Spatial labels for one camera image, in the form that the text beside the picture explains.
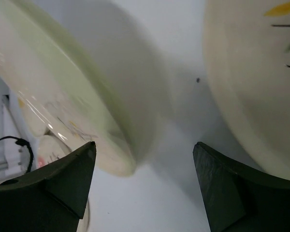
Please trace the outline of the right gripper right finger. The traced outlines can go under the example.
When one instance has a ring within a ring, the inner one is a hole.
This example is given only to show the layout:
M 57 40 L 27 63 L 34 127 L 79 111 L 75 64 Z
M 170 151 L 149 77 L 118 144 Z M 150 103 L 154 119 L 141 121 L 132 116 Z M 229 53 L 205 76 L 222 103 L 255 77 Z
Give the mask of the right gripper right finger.
M 290 181 L 198 142 L 193 158 L 212 232 L 290 232 Z

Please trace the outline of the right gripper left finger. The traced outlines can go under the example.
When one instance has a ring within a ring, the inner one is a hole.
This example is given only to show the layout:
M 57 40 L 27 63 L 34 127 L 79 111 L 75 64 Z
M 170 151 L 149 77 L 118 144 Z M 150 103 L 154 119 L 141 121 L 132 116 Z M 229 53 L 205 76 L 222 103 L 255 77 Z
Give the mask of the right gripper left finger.
M 69 155 L 0 184 L 0 232 L 75 232 L 96 160 L 88 142 Z

